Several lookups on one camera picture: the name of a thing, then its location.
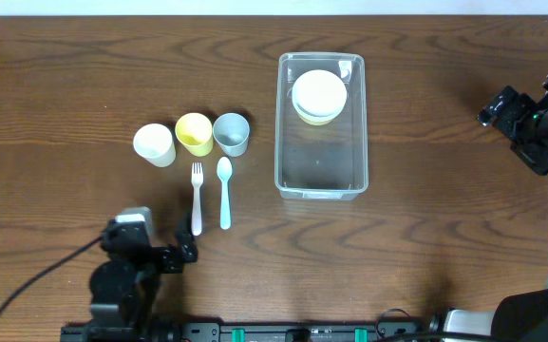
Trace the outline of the white plastic cup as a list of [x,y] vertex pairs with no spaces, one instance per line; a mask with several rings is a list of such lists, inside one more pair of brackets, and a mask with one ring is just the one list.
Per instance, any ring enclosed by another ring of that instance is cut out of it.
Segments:
[[157,167],[167,167],[176,158],[173,135],[160,123],[141,127],[133,138],[133,148],[139,156]]

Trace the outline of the white plastic bowl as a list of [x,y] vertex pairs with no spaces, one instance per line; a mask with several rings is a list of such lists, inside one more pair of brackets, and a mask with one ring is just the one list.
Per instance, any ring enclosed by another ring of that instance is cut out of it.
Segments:
[[294,83],[293,103],[315,118],[338,115],[345,107],[348,91],[336,74],[315,69],[302,74]]

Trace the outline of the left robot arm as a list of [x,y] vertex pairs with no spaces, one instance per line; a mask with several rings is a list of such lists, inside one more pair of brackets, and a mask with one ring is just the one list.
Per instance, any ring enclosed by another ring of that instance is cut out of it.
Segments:
[[177,245],[155,247],[144,218],[112,219],[102,232],[101,248],[109,260],[91,275],[92,320],[83,341],[180,341],[180,325],[153,315],[153,305],[165,274],[180,274],[198,259],[198,248],[186,215],[175,238]]

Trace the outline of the yellow plastic bowl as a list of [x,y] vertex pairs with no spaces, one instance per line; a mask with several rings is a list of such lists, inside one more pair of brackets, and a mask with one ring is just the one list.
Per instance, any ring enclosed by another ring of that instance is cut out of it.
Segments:
[[306,124],[316,125],[316,126],[329,124],[330,122],[332,122],[335,118],[339,116],[339,113],[333,113],[327,116],[315,116],[309,112],[303,112],[303,111],[298,111],[297,114],[298,114],[298,117]]

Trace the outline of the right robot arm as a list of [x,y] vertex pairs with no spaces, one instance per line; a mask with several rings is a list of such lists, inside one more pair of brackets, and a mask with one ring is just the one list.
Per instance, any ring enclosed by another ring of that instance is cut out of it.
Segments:
[[[544,96],[534,101],[506,86],[477,116],[482,125],[499,130],[537,176],[548,175],[548,81],[544,88]],[[444,341],[548,341],[548,277],[543,289],[508,296],[493,311],[451,309],[433,328]]]

